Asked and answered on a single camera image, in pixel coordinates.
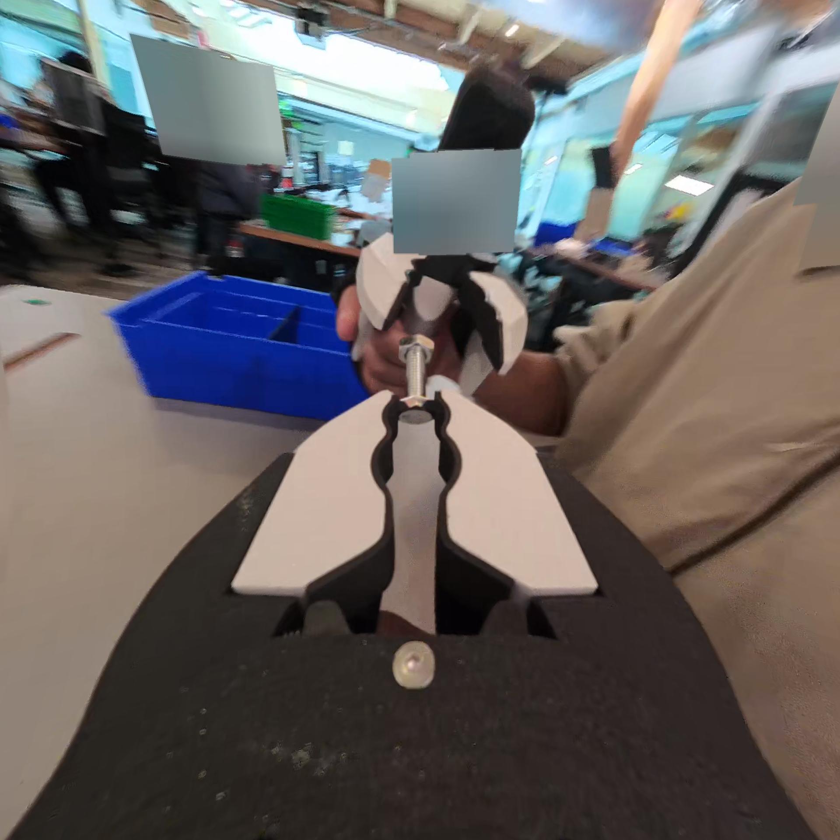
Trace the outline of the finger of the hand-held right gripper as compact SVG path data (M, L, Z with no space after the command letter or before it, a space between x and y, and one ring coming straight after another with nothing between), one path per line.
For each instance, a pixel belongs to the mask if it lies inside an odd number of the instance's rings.
M393 234L383 234L362 248L355 284L360 309L374 330L388 330L399 317L418 258L396 253Z
M527 299L505 276L470 272L458 304L468 325L458 386L473 396L490 373L507 375L521 355L529 328Z

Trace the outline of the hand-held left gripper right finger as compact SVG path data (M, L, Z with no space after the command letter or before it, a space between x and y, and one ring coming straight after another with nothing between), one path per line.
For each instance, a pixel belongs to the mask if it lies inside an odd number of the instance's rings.
M599 584L537 450L457 391L434 399L444 481L437 624L482 624L504 601L592 596Z

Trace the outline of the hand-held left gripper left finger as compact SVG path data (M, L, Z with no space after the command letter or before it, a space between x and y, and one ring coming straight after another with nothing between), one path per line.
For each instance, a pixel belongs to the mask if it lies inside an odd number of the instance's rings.
M290 455L232 580L237 595L301 608L335 602L374 628L395 568L392 447L403 404L381 392L324 424Z

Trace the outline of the silver bolt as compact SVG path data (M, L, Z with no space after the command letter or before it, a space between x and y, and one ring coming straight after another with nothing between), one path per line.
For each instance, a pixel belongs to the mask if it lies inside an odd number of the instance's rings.
M403 402L418 407L427 400L427 367L434 355L434 342L422 334L407 335L400 342L398 356L404 365L406 396Z

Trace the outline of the blue divided storage bin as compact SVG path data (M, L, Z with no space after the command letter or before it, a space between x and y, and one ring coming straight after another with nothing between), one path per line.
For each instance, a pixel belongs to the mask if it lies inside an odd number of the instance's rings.
M329 421L368 398L322 292L197 271L108 316L153 397Z

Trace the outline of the person's right forearm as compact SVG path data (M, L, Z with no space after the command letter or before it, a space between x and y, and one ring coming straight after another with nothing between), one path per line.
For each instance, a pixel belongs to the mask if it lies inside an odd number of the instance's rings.
M571 396L552 353L523 352L508 373L490 373L476 390L478 404L521 432L562 436Z

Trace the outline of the person's right hand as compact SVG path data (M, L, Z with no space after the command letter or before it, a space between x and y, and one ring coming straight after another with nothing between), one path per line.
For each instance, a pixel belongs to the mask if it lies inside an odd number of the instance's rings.
M438 331L433 337L434 354L427 365L427 375L442 375L458 383L462 365L450 327L457 312L450 308L438 322ZM338 337L346 343L357 338L361 305L355 285L347 286L338 297L335 328ZM387 332L374 331L364 346L357 370L360 381L370 394L388 391L398 397L406 396L405 365L399 359L400 342L406 332L401 322L395 322Z

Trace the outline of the brown wooden table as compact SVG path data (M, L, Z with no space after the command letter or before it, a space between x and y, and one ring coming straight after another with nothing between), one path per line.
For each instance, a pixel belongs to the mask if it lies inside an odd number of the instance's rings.
M241 223L242 266L234 273L310 291L329 292L354 273L361 250L275 230L257 221Z

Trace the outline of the tan document stand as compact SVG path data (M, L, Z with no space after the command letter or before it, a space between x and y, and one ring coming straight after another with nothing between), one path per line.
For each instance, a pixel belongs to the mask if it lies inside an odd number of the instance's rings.
M369 204L392 203L392 162L371 159L362 177L360 194Z

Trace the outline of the green storage bin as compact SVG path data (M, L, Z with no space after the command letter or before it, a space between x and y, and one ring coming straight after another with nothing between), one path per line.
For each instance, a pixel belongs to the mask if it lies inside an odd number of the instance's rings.
M333 236L335 209L329 204L288 193L266 193L260 197L259 211L265 225L281 233L320 242Z

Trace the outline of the black office chair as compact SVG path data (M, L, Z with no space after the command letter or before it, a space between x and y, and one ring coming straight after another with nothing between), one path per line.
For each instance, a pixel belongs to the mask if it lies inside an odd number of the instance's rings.
M145 120L109 100L98 98L102 137L96 152L96 198L99 232L104 237L100 272L109 278L130 277L135 268L120 255L123 225L116 212L141 212L144 231L157 256L161 248L161 220L157 192L148 165L152 163Z

